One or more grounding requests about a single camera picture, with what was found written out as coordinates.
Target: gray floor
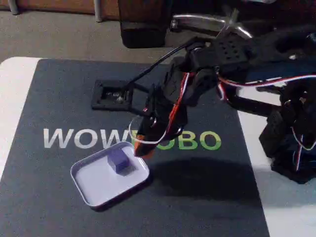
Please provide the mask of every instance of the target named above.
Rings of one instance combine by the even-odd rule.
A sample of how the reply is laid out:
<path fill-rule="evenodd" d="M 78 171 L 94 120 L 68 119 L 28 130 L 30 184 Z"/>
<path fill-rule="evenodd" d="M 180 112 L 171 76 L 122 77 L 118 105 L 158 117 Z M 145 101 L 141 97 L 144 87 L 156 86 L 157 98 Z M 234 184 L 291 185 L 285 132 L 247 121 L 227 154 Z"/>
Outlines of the gray floor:
<path fill-rule="evenodd" d="M 92 15 L 0 11 L 0 62 L 14 56 L 152 63 L 191 37 L 168 33 L 165 48 L 128 49 L 119 22 L 96 23 Z"/>

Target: red wire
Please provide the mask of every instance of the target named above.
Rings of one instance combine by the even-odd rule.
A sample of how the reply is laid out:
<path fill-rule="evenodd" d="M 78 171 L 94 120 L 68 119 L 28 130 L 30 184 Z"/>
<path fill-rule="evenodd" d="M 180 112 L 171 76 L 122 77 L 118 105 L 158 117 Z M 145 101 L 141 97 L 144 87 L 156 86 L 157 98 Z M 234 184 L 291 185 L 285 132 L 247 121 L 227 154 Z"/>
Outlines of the red wire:
<path fill-rule="evenodd" d="M 266 84 L 270 84 L 270 83 L 277 83 L 277 82 L 283 82 L 283 81 L 287 81 L 289 79 L 295 79 L 295 78 L 299 78 L 300 76 L 297 77 L 289 77 L 289 78 L 279 78 L 279 79 L 275 79 L 275 80 L 270 80 L 270 81 L 263 81 L 263 82 L 257 82 L 257 83 L 249 83 L 249 84 L 242 84 L 242 83 L 237 83 L 235 81 L 231 81 L 231 80 L 227 80 L 224 79 L 223 77 L 221 77 L 220 75 L 218 75 L 218 79 L 225 83 L 225 84 L 230 84 L 230 85 L 236 85 L 236 86 L 249 86 L 249 87 L 254 87 L 254 86 L 260 86 L 260 85 L 266 85 Z"/>
<path fill-rule="evenodd" d="M 169 124 L 168 124 L 168 127 L 167 127 L 167 133 L 169 132 L 170 128 L 171 128 L 171 125 L 173 123 L 173 120 L 178 112 L 178 109 L 179 109 L 179 106 L 180 106 L 180 103 L 182 101 L 182 97 L 183 97 L 183 87 L 184 87 L 184 84 L 185 84 L 185 81 L 186 81 L 186 78 L 187 78 L 187 74 L 188 73 L 184 73 L 184 76 L 182 78 L 182 81 L 181 81 L 181 89 L 180 89 L 180 96 L 177 100 L 177 102 L 173 105 L 173 108 L 169 114 Z"/>

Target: screw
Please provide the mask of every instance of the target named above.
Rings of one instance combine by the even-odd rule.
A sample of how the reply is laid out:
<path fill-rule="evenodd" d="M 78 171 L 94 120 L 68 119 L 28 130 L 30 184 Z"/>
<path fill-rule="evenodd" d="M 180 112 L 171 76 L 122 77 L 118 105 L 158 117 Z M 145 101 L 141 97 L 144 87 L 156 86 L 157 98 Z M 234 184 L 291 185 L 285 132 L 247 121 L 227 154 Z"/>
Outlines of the screw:
<path fill-rule="evenodd" d="M 293 55 L 289 56 L 288 58 L 291 59 L 291 60 L 295 60 L 296 59 L 296 55 L 293 54 Z"/>
<path fill-rule="evenodd" d="M 178 27 L 178 22 L 177 22 L 176 19 L 173 19 L 173 20 L 171 21 L 171 28 L 172 28 L 172 29 L 176 29 L 177 27 Z"/>

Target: black square holder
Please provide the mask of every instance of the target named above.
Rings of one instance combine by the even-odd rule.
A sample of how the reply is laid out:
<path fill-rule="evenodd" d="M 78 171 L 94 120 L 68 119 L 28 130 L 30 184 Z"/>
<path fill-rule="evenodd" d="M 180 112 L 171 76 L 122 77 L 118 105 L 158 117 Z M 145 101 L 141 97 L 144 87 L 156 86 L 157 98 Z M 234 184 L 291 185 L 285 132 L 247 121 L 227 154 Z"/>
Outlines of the black square holder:
<path fill-rule="evenodd" d="M 97 80 L 95 82 L 91 106 L 93 110 L 125 111 L 147 116 L 143 111 L 132 107 L 135 89 L 149 93 L 149 90 L 136 83 L 127 85 L 123 80 Z"/>

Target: wire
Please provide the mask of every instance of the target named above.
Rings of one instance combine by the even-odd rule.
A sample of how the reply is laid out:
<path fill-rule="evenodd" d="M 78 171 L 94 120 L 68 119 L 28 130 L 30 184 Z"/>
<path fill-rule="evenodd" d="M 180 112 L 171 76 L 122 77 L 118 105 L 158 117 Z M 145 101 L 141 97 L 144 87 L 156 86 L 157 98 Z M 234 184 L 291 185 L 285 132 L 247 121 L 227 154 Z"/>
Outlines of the wire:
<path fill-rule="evenodd" d="M 225 89 L 223 88 L 222 84 L 219 83 L 217 86 L 218 86 L 219 92 L 221 93 L 221 98 L 220 98 L 220 100 L 227 100 L 226 92 L 225 92 Z"/>
<path fill-rule="evenodd" d="M 168 127 L 167 127 L 167 132 L 169 132 L 169 130 L 171 128 L 171 125 L 172 125 L 172 122 L 174 120 L 174 117 L 176 116 L 176 114 L 178 112 L 178 109 L 179 109 L 180 103 L 182 101 L 183 95 L 184 95 L 184 93 L 186 92 L 186 89 L 187 89 L 187 84 L 188 84 L 189 77 L 190 77 L 190 73 L 185 73 L 184 76 L 183 76 L 183 79 L 181 81 L 180 96 L 179 96 L 176 104 L 173 105 L 173 108 L 172 108 L 172 110 L 170 112 L 170 115 L 169 115 L 169 123 L 168 123 Z"/>
<path fill-rule="evenodd" d="M 149 144 L 149 145 L 156 145 L 156 144 L 159 144 L 163 138 L 165 137 L 166 133 L 167 133 L 167 130 L 163 133 L 162 137 L 160 137 L 160 139 L 158 141 L 143 141 L 143 140 L 139 140 L 137 139 L 136 137 L 133 136 L 132 134 L 132 131 L 131 131 L 131 126 L 132 126 L 132 123 L 135 121 L 135 119 L 139 118 L 140 116 L 135 116 L 132 121 L 129 123 L 129 126 L 128 126 L 128 133 L 130 135 L 130 137 L 135 140 L 136 142 L 140 142 L 140 143 L 143 143 L 143 144 Z"/>
<path fill-rule="evenodd" d="M 181 82 L 181 84 L 183 84 L 183 85 L 181 85 L 181 90 L 180 90 L 179 99 L 177 100 L 177 103 L 173 106 L 173 109 L 172 109 L 172 111 L 170 112 L 170 115 L 171 115 L 172 113 L 176 114 L 175 107 L 176 107 L 176 105 L 179 105 L 179 103 L 180 103 L 181 100 L 182 100 L 182 97 L 183 97 L 184 93 L 186 92 L 189 77 L 190 77 L 190 73 L 185 73 L 185 75 L 184 75 L 184 77 L 183 77 L 183 80 L 182 80 L 182 82 Z M 131 131 L 132 123 L 135 121 L 135 119 L 137 119 L 137 118 L 139 118 L 139 117 L 140 117 L 140 116 L 135 116 L 135 117 L 131 120 L 131 122 L 130 122 L 129 125 L 128 125 L 128 133 L 129 133 L 130 137 L 131 137 L 133 140 L 135 140 L 136 142 L 139 142 L 139 143 L 142 143 L 142 144 L 148 144 L 148 145 L 156 145 L 156 144 L 159 144 L 159 143 L 164 139 L 164 137 L 166 136 L 166 134 L 167 134 L 167 132 L 169 131 L 169 128 L 170 128 L 170 126 L 171 126 L 171 124 L 172 124 L 172 121 L 173 121 L 173 119 L 169 119 L 169 123 L 168 123 L 167 129 L 164 131 L 162 137 L 160 137 L 158 141 L 144 141 L 144 140 L 139 140 L 139 139 L 137 139 L 136 137 L 134 137 L 133 134 L 132 134 L 132 131 Z"/>
<path fill-rule="evenodd" d="M 223 77 L 221 77 L 220 75 L 218 76 L 218 79 L 225 84 L 234 86 L 234 87 L 263 87 L 263 86 L 269 86 L 269 85 L 274 85 L 276 83 L 280 83 L 280 82 L 290 82 L 290 81 L 294 81 L 294 80 L 300 80 L 300 79 L 311 79 L 311 78 L 316 78 L 316 75 L 303 75 L 303 76 L 297 76 L 297 77 L 289 77 L 289 78 L 270 78 L 270 79 L 265 79 L 264 81 L 258 80 L 258 81 L 252 81 L 252 82 L 248 82 L 248 83 L 239 83 L 236 81 L 232 81 L 232 80 L 227 80 L 224 79 Z"/>
<path fill-rule="evenodd" d="M 199 40 L 203 40 L 203 41 L 207 41 L 207 39 L 193 38 L 193 39 L 187 41 L 186 43 L 184 43 L 183 45 L 171 50 L 170 52 L 168 52 L 167 54 L 165 54 L 164 56 L 159 58 L 156 62 L 154 62 L 149 68 L 143 70 L 140 74 L 138 74 L 137 76 L 132 78 L 129 82 L 127 82 L 127 84 L 123 87 L 123 90 L 126 89 L 132 83 L 134 83 L 134 82 L 138 81 L 139 79 L 141 79 L 146 74 L 150 73 L 158 64 L 160 64 L 161 62 L 163 62 L 164 60 L 169 58 L 171 55 L 175 54 L 176 52 L 180 51 L 181 49 L 183 49 L 185 47 L 188 47 L 189 45 L 191 45 L 192 43 L 194 43 L 198 39 Z"/>
<path fill-rule="evenodd" d="M 302 146 L 299 145 L 298 152 L 297 152 L 297 158 L 296 158 L 296 168 L 295 168 L 296 171 L 298 171 L 300 168 L 301 154 L 302 154 Z"/>
<path fill-rule="evenodd" d="M 295 131 L 294 131 L 294 128 L 291 127 L 291 129 L 292 129 L 292 132 L 293 132 L 293 135 L 294 135 L 295 140 L 297 141 L 297 143 L 298 143 L 302 148 L 304 148 L 306 151 L 311 151 L 311 150 L 314 148 L 314 146 L 316 145 L 316 140 L 314 141 L 314 143 L 312 144 L 312 146 L 311 146 L 310 148 L 307 148 L 307 147 L 305 147 L 305 146 L 303 145 L 303 142 L 300 142 L 299 139 L 297 138 L 296 133 L 295 133 Z"/>

